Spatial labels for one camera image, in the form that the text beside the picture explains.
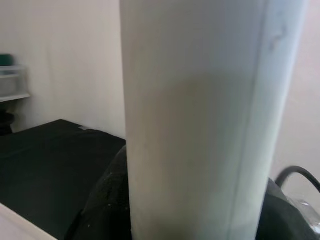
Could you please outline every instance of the green object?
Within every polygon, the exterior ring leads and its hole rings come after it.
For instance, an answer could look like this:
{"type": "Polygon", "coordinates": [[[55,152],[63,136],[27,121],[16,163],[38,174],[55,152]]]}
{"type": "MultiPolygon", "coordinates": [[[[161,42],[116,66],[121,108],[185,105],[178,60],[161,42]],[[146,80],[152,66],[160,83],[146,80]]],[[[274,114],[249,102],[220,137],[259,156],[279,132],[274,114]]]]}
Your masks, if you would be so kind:
{"type": "Polygon", "coordinates": [[[15,59],[10,54],[0,54],[0,67],[13,66],[15,59]]]}

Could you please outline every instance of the beige wall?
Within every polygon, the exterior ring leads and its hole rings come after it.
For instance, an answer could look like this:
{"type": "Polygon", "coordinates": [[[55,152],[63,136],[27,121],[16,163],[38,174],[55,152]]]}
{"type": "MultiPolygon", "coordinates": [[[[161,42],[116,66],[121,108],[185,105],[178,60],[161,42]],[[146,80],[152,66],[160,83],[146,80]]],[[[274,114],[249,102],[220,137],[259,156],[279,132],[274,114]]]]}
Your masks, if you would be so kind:
{"type": "MultiPolygon", "coordinates": [[[[320,1],[310,0],[271,176],[287,166],[306,168],[320,180],[320,1]]],[[[285,193],[320,213],[320,194],[298,174],[285,193]]]]}
{"type": "Polygon", "coordinates": [[[28,68],[17,130],[65,119],[125,136],[118,0],[1,0],[0,52],[28,68]]]}

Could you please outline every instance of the black object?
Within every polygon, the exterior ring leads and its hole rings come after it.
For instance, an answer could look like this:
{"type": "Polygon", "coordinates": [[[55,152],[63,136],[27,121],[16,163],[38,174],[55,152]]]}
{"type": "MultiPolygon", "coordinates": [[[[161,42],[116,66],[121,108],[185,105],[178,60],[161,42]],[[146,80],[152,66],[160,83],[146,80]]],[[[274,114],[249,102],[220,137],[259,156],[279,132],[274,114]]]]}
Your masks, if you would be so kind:
{"type": "Polygon", "coordinates": [[[124,147],[92,190],[65,240],[130,240],[127,153],[124,147]]]}
{"type": "MultiPolygon", "coordinates": [[[[129,187],[125,148],[90,194],[86,208],[70,227],[65,240],[131,240],[129,187]]],[[[301,213],[269,180],[257,240],[318,240],[301,213]]]]}
{"type": "Polygon", "coordinates": [[[11,124],[15,121],[15,116],[5,111],[0,111],[0,137],[12,134],[11,124]]]}
{"type": "Polygon", "coordinates": [[[58,120],[0,137],[0,202],[62,240],[126,141],[58,120]]]}
{"type": "Polygon", "coordinates": [[[302,214],[269,180],[256,240],[318,240],[302,214]]]}
{"type": "Polygon", "coordinates": [[[10,54],[0,54],[0,67],[15,65],[15,59],[10,54]]]}
{"type": "Polygon", "coordinates": [[[285,170],[283,170],[279,176],[275,180],[275,184],[279,186],[279,188],[282,188],[285,181],[289,178],[289,176],[293,173],[298,173],[304,176],[306,179],[309,180],[309,182],[312,183],[312,185],[318,190],[320,193],[320,183],[318,180],[306,169],[300,167],[300,166],[289,166],[285,170]]]}

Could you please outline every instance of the white cylinder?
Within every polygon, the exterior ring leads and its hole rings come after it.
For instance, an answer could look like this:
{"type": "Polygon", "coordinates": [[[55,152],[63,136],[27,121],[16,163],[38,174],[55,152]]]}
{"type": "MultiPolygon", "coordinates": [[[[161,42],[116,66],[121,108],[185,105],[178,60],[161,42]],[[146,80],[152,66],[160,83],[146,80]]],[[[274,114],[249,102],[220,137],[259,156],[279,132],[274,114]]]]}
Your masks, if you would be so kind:
{"type": "Polygon", "coordinates": [[[304,0],[122,0],[134,240],[253,240],[304,0]]]}

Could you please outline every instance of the black cord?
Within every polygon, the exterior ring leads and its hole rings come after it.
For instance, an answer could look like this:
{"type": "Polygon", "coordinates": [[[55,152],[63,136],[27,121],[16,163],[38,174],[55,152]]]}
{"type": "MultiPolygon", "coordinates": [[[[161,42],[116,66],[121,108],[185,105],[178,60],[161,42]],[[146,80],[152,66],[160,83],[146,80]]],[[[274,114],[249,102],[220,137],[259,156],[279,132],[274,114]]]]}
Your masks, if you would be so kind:
{"type": "Polygon", "coordinates": [[[318,180],[310,172],[308,172],[307,170],[305,170],[304,168],[302,168],[300,166],[290,166],[290,167],[286,168],[285,170],[283,170],[279,174],[279,176],[276,178],[275,184],[277,184],[279,188],[282,188],[285,181],[293,173],[298,173],[298,174],[301,174],[302,176],[304,176],[306,179],[308,179],[313,184],[313,186],[315,186],[315,188],[320,193],[320,182],[318,182],[318,180]]]}

